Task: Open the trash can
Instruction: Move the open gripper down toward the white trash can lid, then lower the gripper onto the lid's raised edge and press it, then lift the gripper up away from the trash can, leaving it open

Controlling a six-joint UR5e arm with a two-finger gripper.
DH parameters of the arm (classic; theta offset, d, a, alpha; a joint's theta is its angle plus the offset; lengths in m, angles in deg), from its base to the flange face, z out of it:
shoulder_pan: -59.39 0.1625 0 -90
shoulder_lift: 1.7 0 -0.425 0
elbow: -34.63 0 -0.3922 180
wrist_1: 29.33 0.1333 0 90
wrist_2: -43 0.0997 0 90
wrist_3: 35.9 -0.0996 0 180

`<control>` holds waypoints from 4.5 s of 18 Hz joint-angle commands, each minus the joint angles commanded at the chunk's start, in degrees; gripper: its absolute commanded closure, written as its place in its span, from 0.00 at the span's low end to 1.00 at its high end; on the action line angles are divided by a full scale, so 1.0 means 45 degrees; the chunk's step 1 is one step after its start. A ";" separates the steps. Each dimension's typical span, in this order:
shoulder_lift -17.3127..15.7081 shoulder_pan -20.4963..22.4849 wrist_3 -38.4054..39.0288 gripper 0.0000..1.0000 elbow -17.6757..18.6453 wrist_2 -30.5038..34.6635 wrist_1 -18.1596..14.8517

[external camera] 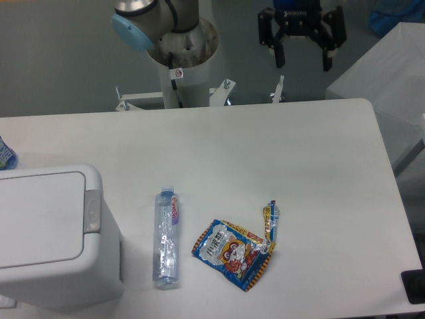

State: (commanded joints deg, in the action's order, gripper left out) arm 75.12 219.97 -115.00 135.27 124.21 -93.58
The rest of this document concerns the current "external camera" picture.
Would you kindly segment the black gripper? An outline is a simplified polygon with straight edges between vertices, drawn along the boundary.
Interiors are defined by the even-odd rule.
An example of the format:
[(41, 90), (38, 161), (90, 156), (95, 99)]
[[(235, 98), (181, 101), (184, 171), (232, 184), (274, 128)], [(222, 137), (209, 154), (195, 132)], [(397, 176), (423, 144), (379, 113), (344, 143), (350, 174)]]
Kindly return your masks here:
[[(322, 49), (323, 71), (333, 66), (336, 50), (347, 40), (342, 6), (336, 6), (324, 15), (320, 1), (273, 1), (274, 10), (265, 8), (258, 13), (258, 40), (274, 51), (276, 67), (285, 65), (282, 39), (287, 36), (305, 36)], [(272, 32), (272, 20), (279, 29)]]

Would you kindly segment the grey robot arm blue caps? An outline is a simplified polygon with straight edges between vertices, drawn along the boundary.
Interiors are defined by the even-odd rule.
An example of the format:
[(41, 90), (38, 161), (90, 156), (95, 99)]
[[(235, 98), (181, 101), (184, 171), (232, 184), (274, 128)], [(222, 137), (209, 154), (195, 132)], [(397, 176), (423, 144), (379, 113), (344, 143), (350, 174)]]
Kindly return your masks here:
[[(217, 31), (200, 17), (198, 1), (116, 1), (114, 11), (111, 24), (122, 41), (167, 68), (202, 65), (218, 48)], [(274, 1), (258, 14), (258, 42), (273, 50), (278, 68), (286, 63), (285, 36), (317, 43), (328, 71), (333, 52), (347, 39), (343, 10), (324, 13), (319, 1)]]

